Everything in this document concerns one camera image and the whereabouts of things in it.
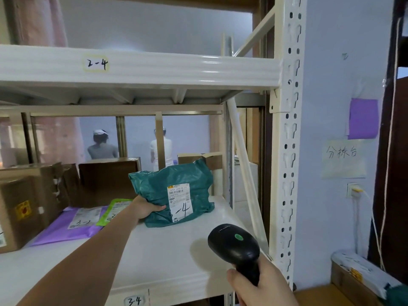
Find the purple mailer bag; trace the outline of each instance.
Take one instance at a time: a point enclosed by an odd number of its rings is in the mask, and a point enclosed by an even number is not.
[[[31,246],[92,237],[103,228],[96,226],[95,223],[106,209],[107,206],[96,208],[67,207],[48,228],[38,235]]]

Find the barcode scanner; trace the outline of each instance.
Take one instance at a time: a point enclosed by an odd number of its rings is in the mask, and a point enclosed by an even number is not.
[[[258,285],[260,249],[251,234],[239,226],[221,224],[208,235],[208,246],[221,259],[234,264],[254,286]]]

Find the gray shirt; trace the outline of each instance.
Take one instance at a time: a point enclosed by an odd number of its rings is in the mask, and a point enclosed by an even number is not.
[[[114,159],[118,157],[119,149],[111,144],[101,143],[88,147],[91,159]]]

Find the perforated steel upright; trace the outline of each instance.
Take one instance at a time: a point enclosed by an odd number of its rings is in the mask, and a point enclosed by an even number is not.
[[[269,254],[293,285],[306,0],[275,0],[274,58],[280,88],[271,91],[273,113]]]

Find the white cap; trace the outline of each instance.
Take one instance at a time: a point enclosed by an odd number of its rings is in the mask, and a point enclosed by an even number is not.
[[[94,135],[101,135],[101,134],[106,134],[106,135],[108,135],[108,133],[106,133],[106,131],[104,131],[104,130],[94,130],[94,131],[93,131],[93,134],[94,134]]]

